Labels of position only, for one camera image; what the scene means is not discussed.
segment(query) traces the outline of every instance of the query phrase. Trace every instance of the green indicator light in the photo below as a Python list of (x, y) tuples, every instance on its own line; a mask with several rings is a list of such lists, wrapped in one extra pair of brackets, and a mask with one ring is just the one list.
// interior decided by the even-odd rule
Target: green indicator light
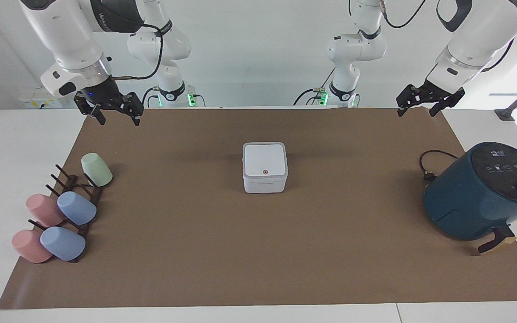
[(323, 96), (322, 96), (322, 100), (320, 100), (320, 105), (326, 105), (329, 101), (329, 95), (328, 93), (325, 93)]
[(195, 101), (195, 98), (193, 98), (193, 95), (187, 94), (187, 96), (188, 96), (188, 103), (190, 106), (197, 105), (197, 101)]

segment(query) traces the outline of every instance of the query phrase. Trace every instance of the blue cup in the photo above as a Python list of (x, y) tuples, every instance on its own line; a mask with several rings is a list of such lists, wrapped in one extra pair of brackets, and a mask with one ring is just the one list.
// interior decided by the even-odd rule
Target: blue cup
[(75, 192), (65, 192), (57, 199), (57, 206), (76, 225), (91, 222), (97, 214), (97, 207)]
[(41, 233), (39, 241), (45, 249), (66, 262), (79, 257), (85, 249), (85, 238), (64, 227), (50, 227)]

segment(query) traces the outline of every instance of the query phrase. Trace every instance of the container lid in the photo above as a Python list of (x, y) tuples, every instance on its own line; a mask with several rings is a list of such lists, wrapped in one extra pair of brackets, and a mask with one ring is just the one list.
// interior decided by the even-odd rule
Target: container lid
[(517, 202), (517, 149), (500, 143), (481, 143), (472, 149), (474, 171), (486, 186)]
[(245, 176), (284, 176), (288, 170), (283, 143), (246, 143), (242, 162)]

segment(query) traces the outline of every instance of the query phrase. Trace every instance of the white square container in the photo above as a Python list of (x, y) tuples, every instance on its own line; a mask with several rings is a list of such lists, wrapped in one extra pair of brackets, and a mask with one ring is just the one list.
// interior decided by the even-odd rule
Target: white square container
[(242, 146), (242, 178), (250, 194), (285, 190), (289, 166), (284, 143), (246, 143)]

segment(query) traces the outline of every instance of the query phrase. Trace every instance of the dark teal air fryer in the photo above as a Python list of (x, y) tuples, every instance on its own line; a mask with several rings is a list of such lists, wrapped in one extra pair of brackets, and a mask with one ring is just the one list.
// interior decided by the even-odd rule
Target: dark teal air fryer
[(517, 220), (517, 149), (499, 143), (481, 143), (468, 150), (424, 192), (430, 219), (448, 235), (472, 241), (490, 233), (494, 241), (480, 253), (515, 235), (509, 225)]

